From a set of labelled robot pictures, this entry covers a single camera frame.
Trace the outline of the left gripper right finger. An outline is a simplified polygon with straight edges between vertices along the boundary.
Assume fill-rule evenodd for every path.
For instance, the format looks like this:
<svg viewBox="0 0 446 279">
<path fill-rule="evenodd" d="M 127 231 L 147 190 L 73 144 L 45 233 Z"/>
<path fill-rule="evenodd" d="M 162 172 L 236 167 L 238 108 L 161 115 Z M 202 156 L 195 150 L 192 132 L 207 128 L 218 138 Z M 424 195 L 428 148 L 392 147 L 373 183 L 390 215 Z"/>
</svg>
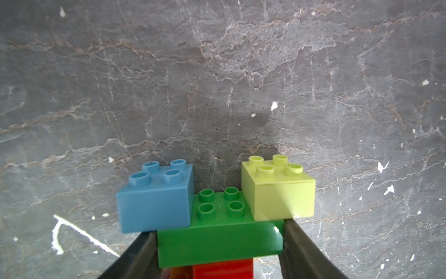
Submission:
<svg viewBox="0 0 446 279">
<path fill-rule="evenodd" d="M 279 262 L 285 279 L 347 279 L 293 219 L 284 221 Z"/>
</svg>

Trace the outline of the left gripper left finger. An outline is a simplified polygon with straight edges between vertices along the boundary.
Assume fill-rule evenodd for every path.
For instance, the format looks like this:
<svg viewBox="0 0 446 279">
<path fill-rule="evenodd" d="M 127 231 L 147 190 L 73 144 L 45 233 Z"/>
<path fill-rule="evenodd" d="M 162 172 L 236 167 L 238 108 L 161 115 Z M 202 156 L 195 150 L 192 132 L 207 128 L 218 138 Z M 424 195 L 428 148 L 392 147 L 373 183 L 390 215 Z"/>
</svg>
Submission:
<svg viewBox="0 0 446 279">
<path fill-rule="evenodd" d="M 156 232 L 142 232 L 98 279 L 158 279 Z"/>
</svg>

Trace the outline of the red lego brick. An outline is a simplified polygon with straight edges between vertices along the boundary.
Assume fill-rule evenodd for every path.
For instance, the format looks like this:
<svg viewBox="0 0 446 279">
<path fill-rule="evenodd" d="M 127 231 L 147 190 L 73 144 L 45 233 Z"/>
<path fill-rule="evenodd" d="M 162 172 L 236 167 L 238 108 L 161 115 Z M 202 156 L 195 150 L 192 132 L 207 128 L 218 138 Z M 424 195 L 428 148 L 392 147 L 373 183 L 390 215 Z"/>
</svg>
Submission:
<svg viewBox="0 0 446 279">
<path fill-rule="evenodd" d="M 253 279 L 253 258 L 193 265 L 194 279 Z"/>
</svg>

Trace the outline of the blue lego brick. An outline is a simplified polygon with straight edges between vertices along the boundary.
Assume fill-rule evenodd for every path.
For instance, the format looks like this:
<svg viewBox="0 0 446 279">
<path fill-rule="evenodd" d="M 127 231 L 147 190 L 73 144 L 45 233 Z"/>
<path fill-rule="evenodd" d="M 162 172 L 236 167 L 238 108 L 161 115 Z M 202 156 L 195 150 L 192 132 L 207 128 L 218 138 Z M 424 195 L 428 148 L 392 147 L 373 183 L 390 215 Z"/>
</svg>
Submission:
<svg viewBox="0 0 446 279">
<path fill-rule="evenodd" d="M 190 226 L 195 193 L 193 165 L 176 159 L 168 166 L 158 161 L 142 165 L 116 194 L 123 233 L 139 233 Z"/>
</svg>

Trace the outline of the lime lego brick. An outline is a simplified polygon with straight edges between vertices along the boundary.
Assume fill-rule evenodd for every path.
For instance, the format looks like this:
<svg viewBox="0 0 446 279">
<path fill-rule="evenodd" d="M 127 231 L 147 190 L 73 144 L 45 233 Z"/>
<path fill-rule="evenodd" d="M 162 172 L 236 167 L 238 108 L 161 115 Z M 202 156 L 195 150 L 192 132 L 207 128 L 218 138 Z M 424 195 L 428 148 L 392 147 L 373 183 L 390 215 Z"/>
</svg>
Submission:
<svg viewBox="0 0 446 279">
<path fill-rule="evenodd" d="M 250 156 L 242 162 L 241 188 L 257 222 L 312 217 L 315 179 L 285 155 L 271 160 Z"/>
</svg>

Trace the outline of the green lego brick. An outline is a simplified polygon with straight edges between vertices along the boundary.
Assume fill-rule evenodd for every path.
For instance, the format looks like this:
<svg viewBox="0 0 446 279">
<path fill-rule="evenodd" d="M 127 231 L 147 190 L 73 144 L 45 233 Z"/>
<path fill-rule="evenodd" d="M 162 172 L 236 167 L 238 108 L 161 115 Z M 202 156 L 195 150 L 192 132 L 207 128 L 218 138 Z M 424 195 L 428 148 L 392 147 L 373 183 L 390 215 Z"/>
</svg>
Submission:
<svg viewBox="0 0 446 279">
<path fill-rule="evenodd" d="M 257 222 L 242 191 L 207 188 L 194 196 L 189 227 L 157 233 L 159 267 L 201 265 L 283 251 L 283 220 Z"/>
</svg>

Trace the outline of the orange lego brick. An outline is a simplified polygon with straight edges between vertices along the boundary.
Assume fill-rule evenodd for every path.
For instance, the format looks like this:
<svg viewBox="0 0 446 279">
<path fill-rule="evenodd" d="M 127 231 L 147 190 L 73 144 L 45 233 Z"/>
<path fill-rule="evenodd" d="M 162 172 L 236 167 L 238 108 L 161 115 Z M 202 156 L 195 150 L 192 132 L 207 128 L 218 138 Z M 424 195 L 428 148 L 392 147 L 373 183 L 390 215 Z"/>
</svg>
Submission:
<svg viewBox="0 0 446 279">
<path fill-rule="evenodd" d="M 193 279 L 193 267 L 173 267 L 170 273 L 170 279 Z"/>
</svg>

